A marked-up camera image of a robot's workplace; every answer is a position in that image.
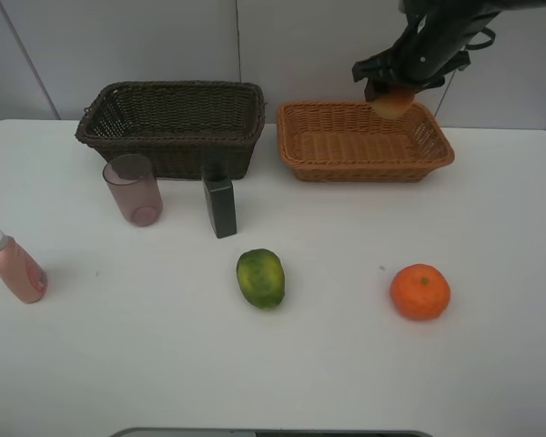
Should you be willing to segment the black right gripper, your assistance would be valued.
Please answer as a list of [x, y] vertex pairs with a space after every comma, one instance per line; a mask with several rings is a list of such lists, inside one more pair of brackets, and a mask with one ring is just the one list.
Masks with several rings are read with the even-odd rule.
[[433, 72], [428, 70], [430, 63], [422, 56], [420, 59], [401, 61], [391, 49], [378, 55], [358, 61], [351, 68], [353, 80], [367, 80], [364, 96], [371, 103], [385, 96], [395, 87], [406, 87], [415, 91], [438, 88], [445, 84], [446, 75], [455, 70], [462, 71], [470, 65], [467, 51], [459, 51], [442, 66], [436, 66]]

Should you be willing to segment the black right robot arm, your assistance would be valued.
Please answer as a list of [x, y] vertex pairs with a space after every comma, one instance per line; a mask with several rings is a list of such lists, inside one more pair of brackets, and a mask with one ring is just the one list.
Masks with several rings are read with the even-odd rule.
[[413, 92], [438, 88], [445, 76], [470, 65], [470, 52], [495, 42], [489, 23], [500, 13], [546, 7], [544, 0], [400, 1], [407, 25], [388, 49], [358, 61], [353, 80], [367, 81], [364, 94], [373, 102], [405, 87]]

